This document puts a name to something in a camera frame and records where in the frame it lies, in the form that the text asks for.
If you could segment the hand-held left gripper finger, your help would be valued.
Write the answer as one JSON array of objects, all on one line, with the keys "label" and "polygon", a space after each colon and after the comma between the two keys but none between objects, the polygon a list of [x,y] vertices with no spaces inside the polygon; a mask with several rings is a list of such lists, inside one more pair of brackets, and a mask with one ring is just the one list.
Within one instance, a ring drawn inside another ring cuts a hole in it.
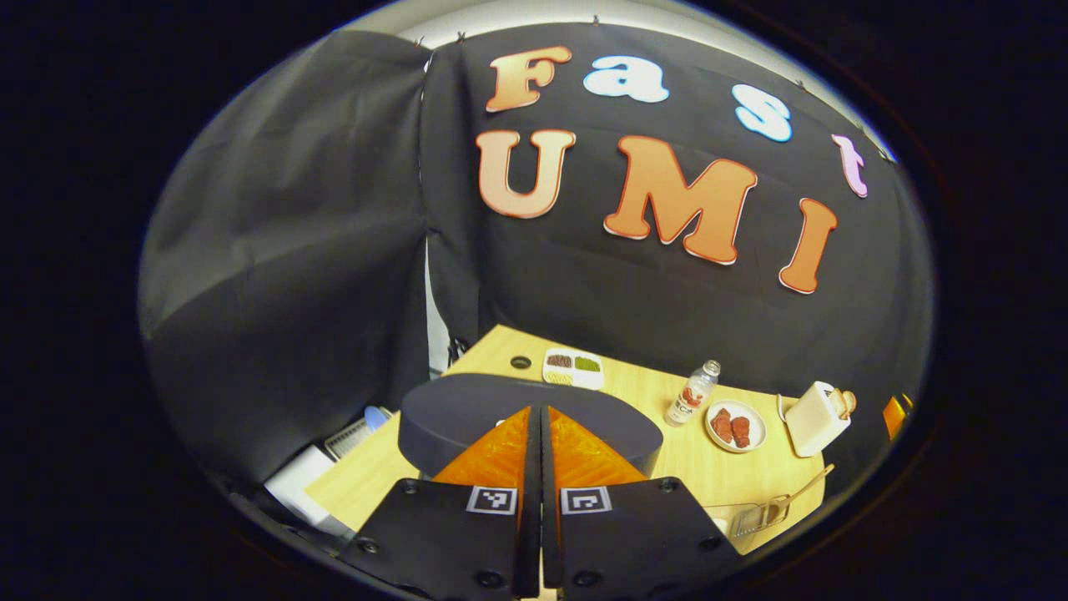
[{"label": "hand-held left gripper finger", "polygon": [[717,600],[743,555],[678,477],[541,408],[541,567],[561,600]]},{"label": "hand-held left gripper finger", "polygon": [[519,600],[539,588],[541,414],[523,407],[435,478],[390,487],[340,560],[423,600]]}]

